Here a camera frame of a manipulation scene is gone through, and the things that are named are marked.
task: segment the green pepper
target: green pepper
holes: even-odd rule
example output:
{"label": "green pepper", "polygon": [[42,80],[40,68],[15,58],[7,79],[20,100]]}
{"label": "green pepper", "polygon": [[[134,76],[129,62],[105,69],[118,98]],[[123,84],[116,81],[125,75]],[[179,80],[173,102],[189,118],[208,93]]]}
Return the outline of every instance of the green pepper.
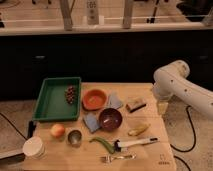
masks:
{"label": "green pepper", "polygon": [[106,141],[105,139],[101,138],[101,137],[94,137],[92,138],[89,142],[93,142],[93,141],[97,141],[100,142],[110,154],[114,154],[115,153],[115,149],[114,146],[112,146],[108,141]]}

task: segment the banana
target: banana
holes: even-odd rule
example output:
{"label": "banana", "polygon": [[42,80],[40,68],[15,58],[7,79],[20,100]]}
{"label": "banana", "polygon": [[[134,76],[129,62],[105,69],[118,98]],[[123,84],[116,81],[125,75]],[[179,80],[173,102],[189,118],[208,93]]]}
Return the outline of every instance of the banana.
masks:
{"label": "banana", "polygon": [[93,142],[93,141],[97,141],[100,142],[110,154],[114,154],[115,153],[115,149],[114,146],[112,146],[108,141],[106,141],[105,139],[101,138],[101,137],[94,137],[92,138],[89,142]]}
{"label": "banana", "polygon": [[141,124],[140,126],[134,128],[134,129],[131,129],[128,132],[128,135],[129,136],[137,136],[137,135],[141,134],[142,132],[146,131],[150,127],[150,125],[151,124]]}

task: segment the small metal cup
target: small metal cup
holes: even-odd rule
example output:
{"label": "small metal cup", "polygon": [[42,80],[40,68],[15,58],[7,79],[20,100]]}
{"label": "small metal cup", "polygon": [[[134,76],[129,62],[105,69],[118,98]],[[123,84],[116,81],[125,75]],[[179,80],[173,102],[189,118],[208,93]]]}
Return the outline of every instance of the small metal cup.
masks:
{"label": "small metal cup", "polygon": [[68,134],[68,142],[72,147],[78,148],[81,146],[82,134],[79,130],[73,130]]}

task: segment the orange bowl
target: orange bowl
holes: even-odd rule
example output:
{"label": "orange bowl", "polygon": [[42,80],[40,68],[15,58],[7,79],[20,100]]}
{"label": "orange bowl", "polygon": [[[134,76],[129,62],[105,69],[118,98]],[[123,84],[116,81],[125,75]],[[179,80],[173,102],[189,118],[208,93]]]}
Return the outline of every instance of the orange bowl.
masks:
{"label": "orange bowl", "polygon": [[99,89],[93,89],[85,93],[83,97],[83,105],[86,110],[98,110],[106,103],[106,94]]}

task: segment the peeled banana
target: peeled banana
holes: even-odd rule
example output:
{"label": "peeled banana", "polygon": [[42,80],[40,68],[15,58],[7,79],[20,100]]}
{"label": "peeled banana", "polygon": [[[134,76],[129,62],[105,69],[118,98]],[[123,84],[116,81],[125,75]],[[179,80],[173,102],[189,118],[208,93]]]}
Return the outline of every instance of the peeled banana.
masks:
{"label": "peeled banana", "polygon": [[128,132],[128,135],[129,136],[137,136],[137,135],[141,134],[142,132],[146,131],[150,127],[150,125],[151,124],[141,124],[141,125],[137,126],[136,128],[131,129]]}

